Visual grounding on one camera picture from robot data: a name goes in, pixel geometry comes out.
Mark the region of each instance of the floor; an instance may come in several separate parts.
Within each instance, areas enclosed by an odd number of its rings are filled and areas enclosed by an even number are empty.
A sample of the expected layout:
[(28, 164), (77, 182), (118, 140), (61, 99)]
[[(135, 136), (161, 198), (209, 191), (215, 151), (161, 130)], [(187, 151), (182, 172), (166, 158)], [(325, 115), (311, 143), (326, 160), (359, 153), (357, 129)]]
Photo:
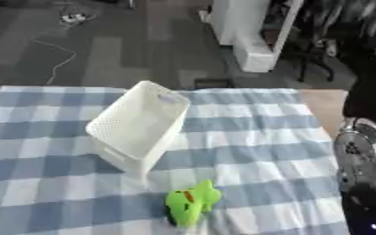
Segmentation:
[(172, 89), (192, 89), (196, 78), (233, 78), (236, 87), (348, 90), (355, 78), (337, 60), (336, 81), (329, 83), (314, 66), (305, 83), (296, 82), (297, 66), (279, 62), (272, 73), (243, 73), (230, 48), (220, 48), (197, 10), (212, 0), (137, 0), (137, 9), (80, 1), (96, 18), (61, 30), (59, 1), (14, 0), (0, 6), (0, 84), (44, 85), (52, 68), (70, 57), (33, 41), (74, 51), (73, 61), (57, 70), (51, 85), (129, 88), (150, 79)]

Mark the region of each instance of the blue and white checkered tablecloth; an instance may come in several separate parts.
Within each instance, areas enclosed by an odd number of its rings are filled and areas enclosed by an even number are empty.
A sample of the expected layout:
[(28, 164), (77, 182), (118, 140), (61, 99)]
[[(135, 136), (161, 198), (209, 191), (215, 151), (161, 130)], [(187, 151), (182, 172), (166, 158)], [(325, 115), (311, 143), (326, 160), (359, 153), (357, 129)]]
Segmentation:
[[(123, 93), (0, 89), (0, 235), (348, 234), (330, 138), (295, 90), (182, 92), (193, 105), (148, 187), (84, 131)], [(223, 199), (195, 228), (170, 226), (166, 192), (204, 179)]]

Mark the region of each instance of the green stuffed toy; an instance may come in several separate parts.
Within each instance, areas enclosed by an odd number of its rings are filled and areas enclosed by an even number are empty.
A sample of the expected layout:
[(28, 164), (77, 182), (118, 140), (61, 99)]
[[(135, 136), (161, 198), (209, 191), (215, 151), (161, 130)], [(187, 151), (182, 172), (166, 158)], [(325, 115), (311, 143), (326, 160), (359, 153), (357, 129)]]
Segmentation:
[(168, 220), (173, 226), (188, 228), (194, 225), (201, 212), (210, 212), (211, 206), (221, 199), (211, 180), (186, 190), (173, 191), (165, 199)]

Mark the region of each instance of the basket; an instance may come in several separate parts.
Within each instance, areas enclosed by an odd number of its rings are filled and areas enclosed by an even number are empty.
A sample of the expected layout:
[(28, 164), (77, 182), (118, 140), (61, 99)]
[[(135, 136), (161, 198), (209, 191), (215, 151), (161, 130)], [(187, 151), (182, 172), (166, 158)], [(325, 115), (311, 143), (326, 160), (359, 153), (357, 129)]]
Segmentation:
[(91, 121), (86, 132), (101, 158), (143, 176), (181, 131), (190, 104), (182, 95), (143, 81)]

